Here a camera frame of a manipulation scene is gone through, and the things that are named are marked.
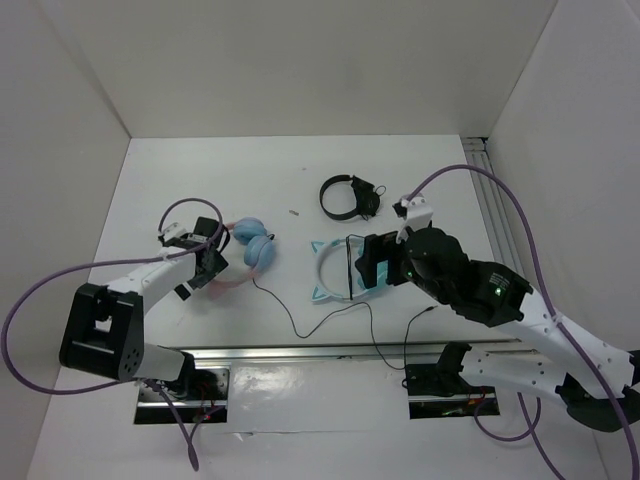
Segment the pink blue cat-ear headphones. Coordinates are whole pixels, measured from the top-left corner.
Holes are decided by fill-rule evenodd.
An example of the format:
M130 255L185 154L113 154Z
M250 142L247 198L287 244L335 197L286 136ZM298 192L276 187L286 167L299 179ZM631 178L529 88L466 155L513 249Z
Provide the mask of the pink blue cat-ear headphones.
M234 280L212 280L209 294L212 299L246 282L253 281L269 268L276 254L275 235L269 233L264 223L254 217L244 217L224 225L229 237L245 247L244 264L248 271Z

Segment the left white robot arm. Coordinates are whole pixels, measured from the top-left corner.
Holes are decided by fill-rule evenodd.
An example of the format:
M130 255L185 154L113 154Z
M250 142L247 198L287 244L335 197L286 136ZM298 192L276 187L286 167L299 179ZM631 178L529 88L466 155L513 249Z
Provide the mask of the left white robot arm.
M214 219L198 218L191 232L174 223L159 235L158 262L79 287L59 351L62 366L119 382L150 379L176 399L193 394L194 357L147 343L144 318L167 295L186 300L221 273L228 263L219 249L229 239L228 228Z

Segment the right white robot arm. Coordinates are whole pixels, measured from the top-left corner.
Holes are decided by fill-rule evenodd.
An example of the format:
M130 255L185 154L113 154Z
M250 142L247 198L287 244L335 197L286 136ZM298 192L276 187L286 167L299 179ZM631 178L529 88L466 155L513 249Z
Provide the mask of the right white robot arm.
M464 342L450 342L421 374L407 368L407 385L425 395L452 396L481 387L510 388L565 406L578 423L615 432L639 420L639 354L617 349L560 314L509 267L470 259L459 242L427 227L369 235L355 262L365 287L411 283L466 320L496 329L537 350L543 361L505 360Z

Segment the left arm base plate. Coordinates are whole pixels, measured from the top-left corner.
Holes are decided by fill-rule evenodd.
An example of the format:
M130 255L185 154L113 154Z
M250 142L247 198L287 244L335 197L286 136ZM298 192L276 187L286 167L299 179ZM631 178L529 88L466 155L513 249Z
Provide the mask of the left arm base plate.
M198 422L222 424L227 422L230 369L215 366L197 369L195 379L184 393L170 390L162 382L159 387L171 399L186 425ZM162 395L147 385L141 385L134 416L135 425L175 424L176 419Z

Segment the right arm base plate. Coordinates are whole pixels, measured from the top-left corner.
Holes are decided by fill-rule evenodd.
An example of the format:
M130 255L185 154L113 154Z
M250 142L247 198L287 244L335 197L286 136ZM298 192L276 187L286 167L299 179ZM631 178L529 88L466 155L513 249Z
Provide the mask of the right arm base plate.
M448 384L435 364L407 365L402 385L412 420L473 417L477 406L481 406L480 416L500 414L493 387L473 387L461 380Z

